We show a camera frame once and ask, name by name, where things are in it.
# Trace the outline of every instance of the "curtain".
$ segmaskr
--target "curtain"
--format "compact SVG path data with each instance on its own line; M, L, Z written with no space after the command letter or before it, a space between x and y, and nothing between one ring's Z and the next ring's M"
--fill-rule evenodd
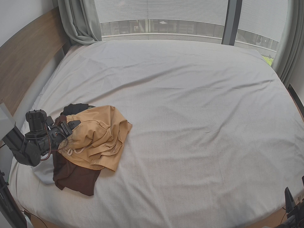
M282 38L272 68L283 84L289 85L290 76L298 64L304 42L304 0L288 0L288 11Z
M72 43L83 45L101 41L101 30L94 0L58 0L60 17Z

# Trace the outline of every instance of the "white bed sheet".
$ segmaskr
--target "white bed sheet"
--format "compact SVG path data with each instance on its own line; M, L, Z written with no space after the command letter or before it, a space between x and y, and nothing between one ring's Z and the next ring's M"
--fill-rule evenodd
M133 124L94 196L12 163L20 207L61 227L242 227L303 190L304 123L257 51L132 40L74 48L33 108L113 105Z

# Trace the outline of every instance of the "black metal stand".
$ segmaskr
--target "black metal stand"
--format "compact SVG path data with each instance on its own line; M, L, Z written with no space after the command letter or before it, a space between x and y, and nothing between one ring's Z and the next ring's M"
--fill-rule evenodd
M26 219L14 201L0 170L0 212L13 228L27 228Z

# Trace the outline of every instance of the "wooden bed frame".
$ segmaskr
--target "wooden bed frame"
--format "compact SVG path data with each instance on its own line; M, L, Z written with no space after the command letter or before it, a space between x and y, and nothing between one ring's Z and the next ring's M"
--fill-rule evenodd
M58 7L32 21L0 47L0 103L4 102L12 115L32 82L61 48L66 54L70 42ZM247 228L277 226L284 214L285 210L280 209Z

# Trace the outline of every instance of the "mattress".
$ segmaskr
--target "mattress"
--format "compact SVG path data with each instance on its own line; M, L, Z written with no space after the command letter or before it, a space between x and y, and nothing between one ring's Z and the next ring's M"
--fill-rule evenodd
M13 160L18 205L61 227L244 227L283 207L287 186L303 190L304 123L257 51L176 40L76 47L33 109L55 119L70 103L113 105L133 127L91 197Z

